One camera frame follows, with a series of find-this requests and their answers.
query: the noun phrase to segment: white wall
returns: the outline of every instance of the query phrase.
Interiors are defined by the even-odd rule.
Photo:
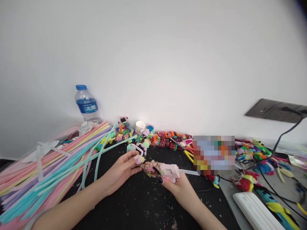
[[[0,156],[81,120],[76,84],[110,122],[275,140],[293,124],[244,114],[260,98],[307,105],[306,41],[290,0],[2,0]]]

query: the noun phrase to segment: black table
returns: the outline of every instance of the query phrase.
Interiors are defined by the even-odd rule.
[[[127,144],[121,144],[101,156],[98,178],[126,153],[126,146]],[[181,150],[172,151],[151,146],[147,150],[146,160],[152,159],[194,170],[192,162]],[[94,180],[95,167],[96,159],[92,162],[86,186]],[[187,177],[195,190],[213,187],[204,176]],[[63,200],[76,193],[81,179],[82,177],[78,178]],[[197,194],[227,229],[240,229],[221,189],[213,188]],[[115,193],[99,202],[74,229],[172,229],[172,226],[173,229],[201,229],[167,189],[142,171],[130,177]]]

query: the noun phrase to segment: fingernail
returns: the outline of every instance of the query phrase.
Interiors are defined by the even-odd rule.
[[[162,179],[161,177],[158,177],[157,180],[158,180],[158,182],[159,182],[160,184],[163,183],[163,179]]]

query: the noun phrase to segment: wall socket panel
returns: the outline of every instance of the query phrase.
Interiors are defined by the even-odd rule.
[[[307,111],[307,106],[305,105],[297,105],[261,98],[245,115],[249,117],[297,123],[300,116],[288,111],[282,111],[281,109],[284,107],[289,107],[299,112],[303,110]]]

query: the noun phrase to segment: water bottle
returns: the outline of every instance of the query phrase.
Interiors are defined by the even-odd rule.
[[[86,85],[76,85],[76,88],[78,91],[75,95],[75,100],[84,117],[84,121],[101,124],[102,120],[98,117],[98,107],[94,96],[88,91]]]

